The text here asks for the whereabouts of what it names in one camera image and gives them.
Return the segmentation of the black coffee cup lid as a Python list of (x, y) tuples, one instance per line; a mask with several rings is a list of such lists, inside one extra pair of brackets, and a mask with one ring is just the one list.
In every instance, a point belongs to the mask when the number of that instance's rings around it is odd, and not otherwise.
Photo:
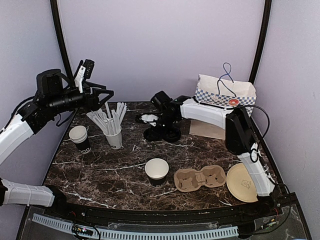
[(147, 141), (161, 141), (165, 134), (165, 130), (162, 128), (150, 127), (143, 132), (143, 136)]

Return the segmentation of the black and white paper cup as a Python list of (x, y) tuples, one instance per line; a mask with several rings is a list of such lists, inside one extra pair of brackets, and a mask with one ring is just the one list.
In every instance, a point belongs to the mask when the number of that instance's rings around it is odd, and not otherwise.
[(161, 158), (150, 159), (144, 167), (144, 171), (153, 187), (160, 187), (166, 181), (169, 172), (169, 164)]

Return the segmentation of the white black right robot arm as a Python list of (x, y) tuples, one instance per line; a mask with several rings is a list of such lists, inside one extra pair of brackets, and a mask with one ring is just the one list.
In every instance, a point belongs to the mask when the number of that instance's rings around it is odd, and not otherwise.
[(248, 105), (222, 107), (185, 95), (172, 99), (164, 91), (155, 94), (150, 101), (157, 111), (141, 113), (135, 118), (138, 123), (150, 125), (143, 133), (147, 141), (177, 142), (181, 138), (178, 122), (183, 119), (217, 126), (225, 131), (227, 150), (236, 155), (248, 170), (257, 195), (268, 197), (272, 194), (275, 184), (260, 159), (259, 144), (247, 112)]

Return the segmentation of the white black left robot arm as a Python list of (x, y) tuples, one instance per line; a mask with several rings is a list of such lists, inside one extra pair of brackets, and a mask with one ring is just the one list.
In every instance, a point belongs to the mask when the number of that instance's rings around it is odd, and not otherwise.
[[(75, 83), (60, 69), (46, 70), (36, 77), (35, 96), (23, 100), (0, 131), (0, 161), (3, 163), (23, 142), (37, 134), (48, 122), (64, 112), (83, 108), (96, 111), (113, 97), (114, 91), (104, 85), (87, 82), (89, 74), (79, 74)], [(1, 205), (36, 205), (50, 207), (60, 218), (71, 213), (65, 195), (54, 186), (35, 186), (0, 180)]]

